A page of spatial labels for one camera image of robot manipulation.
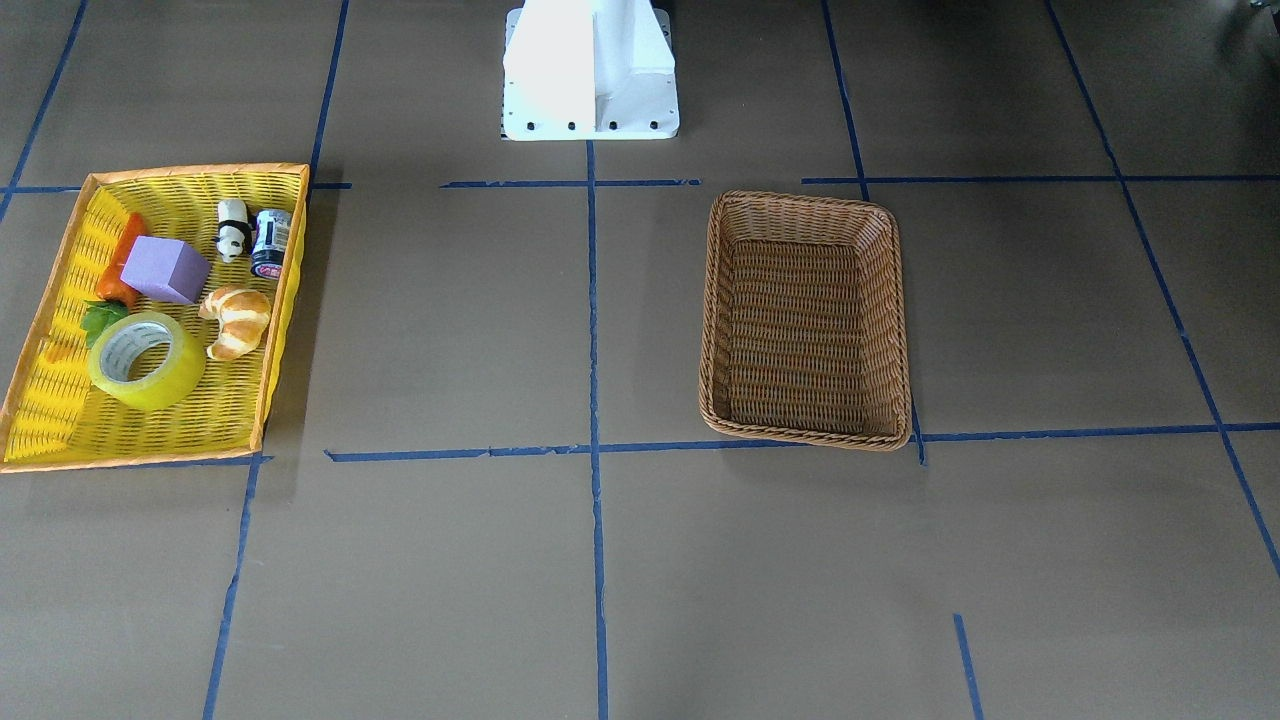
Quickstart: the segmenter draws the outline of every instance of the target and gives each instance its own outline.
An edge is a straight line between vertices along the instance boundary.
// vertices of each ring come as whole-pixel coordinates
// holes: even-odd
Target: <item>carrot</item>
[[[123,302],[129,310],[133,310],[133,306],[138,304],[141,293],[124,284],[120,273],[124,272],[124,263],[129,259],[129,252],[133,251],[134,241],[145,232],[147,232],[147,227],[142,223],[142,215],[129,213],[129,219],[124,223],[124,232],[120,233],[120,241],[115,245],[115,252],[111,254],[111,260],[97,281],[96,292],[102,300]]]

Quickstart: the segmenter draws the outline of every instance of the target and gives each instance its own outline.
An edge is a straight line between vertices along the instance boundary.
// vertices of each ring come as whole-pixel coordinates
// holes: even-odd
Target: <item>basket rim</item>
[[[895,389],[899,392],[901,401],[896,402],[893,406],[895,415],[895,433],[893,434],[852,434],[852,433],[832,433],[823,430],[812,430],[804,428],[787,428],[777,425],[760,425],[760,424],[748,424],[739,423],[731,418],[723,418],[714,410],[713,401],[713,386],[717,382],[719,374],[717,373],[714,357],[717,350],[717,332],[716,320],[719,318],[721,307],[719,299],[717,296],[717,284],[721,278],[719,273],[719,252],[730,246],[722,234],[719,233],[719,224],[726,210],[736,201],[751,201],[751,200],[764,200],[768,202],[774,202],[782,206],[790,208],[812,208],[812,206],[824,206],[824,208],[844,208],[844,209],[858,209],[858,210],[872,210],[877,215],[881,215],[886,224],[888,225],[888,238],[892,245],[892,268],[891,268],[891,281],[893,283],[893,296],[896,302],[892,307],[892,325],[895,336],[895,346],[897,348],[897,363],[899,368],[897,382],[895,383]],[[768,238],[753,238],[753,242],[771,242]],[[790,242],[794,245],[806,245],[806,243],[819,243],[820,241],[804,242],[804,241],[774,241],[774,242]],[[841,245],[849,245],[847,242],[840,242]],[[906,311],[904,304],[902,292],[902,261],[901,261],[901,241],[899,237],[897,219],[892,213],[888,211],[882,205],[874,202],[868,202],[864,200],[846,200],[838,197],[820,197],[820,196],[801,196],[781,192],[769,191],[750,191],[750,190],[732,190],[721,193],[712,205],[710,218],[707,225],[707,275],[705,284],[703,287],[703,337],[701,337],[701,356],[699,359],[699,373],[698,373],[698,405],[699,413],[703,420],[714,430],[736,437],[746,438],[759,438],[759,439],[776,439],[783,442],[803,442],[806,445],[823,445],[846,448],[859,448],[859,450],[897,450],[906,445],[911,437],[911,383],[910,372],[908,364],[908,347],[906,347]]]

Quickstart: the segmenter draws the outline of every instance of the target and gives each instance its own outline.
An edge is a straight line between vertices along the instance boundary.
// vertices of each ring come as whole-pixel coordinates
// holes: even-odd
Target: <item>yellow tape roll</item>
[[[146,377],[129,380],[145,351],[169,343],[169,354]],[[205,373],[196,338],[161,313],[137,313],[106,328],[88,351],[88,378],[104,392],[138,410],[160,410],[191,395]]]

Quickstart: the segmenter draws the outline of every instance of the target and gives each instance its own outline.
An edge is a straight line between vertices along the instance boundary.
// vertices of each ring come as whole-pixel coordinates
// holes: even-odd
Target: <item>toy panda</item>
[[[252,232],[248,208],[243,200],[218,201],[218,251],[223,255],[223,263],[230,263],[244,252]]]

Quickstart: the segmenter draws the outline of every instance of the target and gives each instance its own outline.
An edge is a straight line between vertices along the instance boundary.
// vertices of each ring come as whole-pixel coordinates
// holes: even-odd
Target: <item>can label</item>
[[[289,220],[291,217],[284,210],[262,210],[257,214],[251,273],[269,279],[280,277],[284,247],[289,243]]]

